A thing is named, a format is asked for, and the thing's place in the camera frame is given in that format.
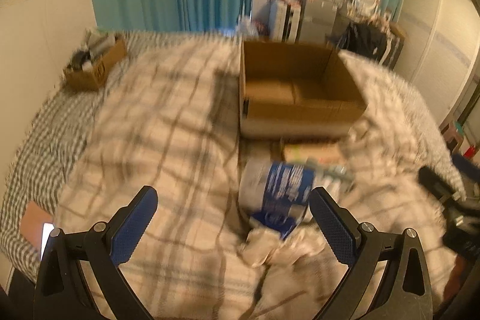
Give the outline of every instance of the blue gripper pad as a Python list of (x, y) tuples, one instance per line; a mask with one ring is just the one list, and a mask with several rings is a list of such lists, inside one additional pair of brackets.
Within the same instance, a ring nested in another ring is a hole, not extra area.
[(127, 206), (131, 211), (111, 239), (110, 259), (115, 266), (128, 262), (157, 210), (157, 191), (150, 186), (143, 186), (140, 191), (143, 196)]
[(338, 214), (341, 208), (323, 187), (311, 191), (309, 207), (337, 260), (349, 267), (353, 266), (356, 260), (355, 239)]

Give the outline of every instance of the open cardboard box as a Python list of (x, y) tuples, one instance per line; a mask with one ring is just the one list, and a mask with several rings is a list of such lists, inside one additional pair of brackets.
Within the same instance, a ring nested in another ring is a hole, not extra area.
[(338, 138), (366, 109), (335, 49), (244, 41), (240, 128), (251, 139)]
[(74, 71), (71, 68), (64, 68), (67, 84), (78, 91), (97, 91), (105, 84), (112, 67), (126, 55), (125, 42), (118, 39), (107, 53), (95, 61), (91, 70)]

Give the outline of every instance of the phone screen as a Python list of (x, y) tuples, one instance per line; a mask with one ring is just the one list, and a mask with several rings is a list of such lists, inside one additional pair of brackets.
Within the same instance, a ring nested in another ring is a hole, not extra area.
[(49, 240), (50, 232), (55, 228), (51, 223), (43, 224), (42, 231), (42, 250), (40, 251), (40, 260), (43, 258), (43, 251), (45, 251), (45, 246), (47, 245), (47, 240)]

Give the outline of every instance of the silver bolt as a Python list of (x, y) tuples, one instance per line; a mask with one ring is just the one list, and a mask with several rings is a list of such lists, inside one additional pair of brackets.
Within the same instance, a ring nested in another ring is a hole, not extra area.
[(93, 226), (93, 230), (94, 230), (95, 232), (103, 232), (103, 231), (105, 231), (105, 228), (106, 228), (106, 227), (107, 227), (107, 225), (106, 225), (103, 221), (101, 221), (101, 222), (99, 222), (99, 223), (96, 223), (96, 224)]
[(455, 219), (455, 225), (456, 226), (460, 226), (463, 224), (463, 216), (458, 216), (456, 219)]
[(52, 238), (56, 238), (58, 235), (60, 235), (60, 229), (53, 228), (52, 231), (50, 232), (50, 236)]
[(360, 226), (365, 232), (372, 232), (374, 230), (373, 228), (374, 226), (371, 225), (370, 223), (362, 223)]
[(407, 235), (409, 235), (411, 238), (416, 238), (416, 237), (417, 237), (417, 232), (415, 231), (415, 229), (407, 228), (406, 233), (407, 233)]

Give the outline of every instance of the blue and white packaging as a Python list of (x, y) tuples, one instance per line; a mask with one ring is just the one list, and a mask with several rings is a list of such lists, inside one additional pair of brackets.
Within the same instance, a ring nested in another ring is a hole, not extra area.
[(300, 164), (249, 160), (238, 202), (252, 219), (285, 239), (305, 216), (315, 170)]

